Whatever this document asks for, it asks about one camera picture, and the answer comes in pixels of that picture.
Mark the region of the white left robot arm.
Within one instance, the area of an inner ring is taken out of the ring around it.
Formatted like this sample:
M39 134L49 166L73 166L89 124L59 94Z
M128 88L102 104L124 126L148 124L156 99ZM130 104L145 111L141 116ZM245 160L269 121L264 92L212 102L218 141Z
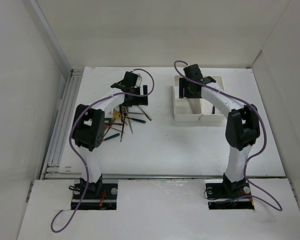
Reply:
M146 70L136 68L125 72L123 79L113 83L109 90L94 102L79 104L74 113L68 142L71 150L83 164L81 179L84 192L90 198L101 195L102 186L98 183L102 173L97 160L84 156L82 149L93 152L105 136L105 116L114 108L148 105L148 96L154 91L155 81Z

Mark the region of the silver spoon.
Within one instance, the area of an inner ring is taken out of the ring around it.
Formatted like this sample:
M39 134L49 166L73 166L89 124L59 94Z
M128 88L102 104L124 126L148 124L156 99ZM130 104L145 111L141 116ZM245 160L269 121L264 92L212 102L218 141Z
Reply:
M188 99L189 106L191 109L191 113L194 115L200 115L201 114L201 101L199 98L189 98Z

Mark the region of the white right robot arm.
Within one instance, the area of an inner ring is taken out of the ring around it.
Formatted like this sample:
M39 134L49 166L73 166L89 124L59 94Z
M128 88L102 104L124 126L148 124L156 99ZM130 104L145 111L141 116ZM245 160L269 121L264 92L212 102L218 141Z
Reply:
M197 64L187 65L180 79L179 97L204 99L226 118L225 138L229 144L229 158L224 172L222 193L233 197L240 191L244 167L252 146L260 136L257 108L226 93L213 77L202 75Z

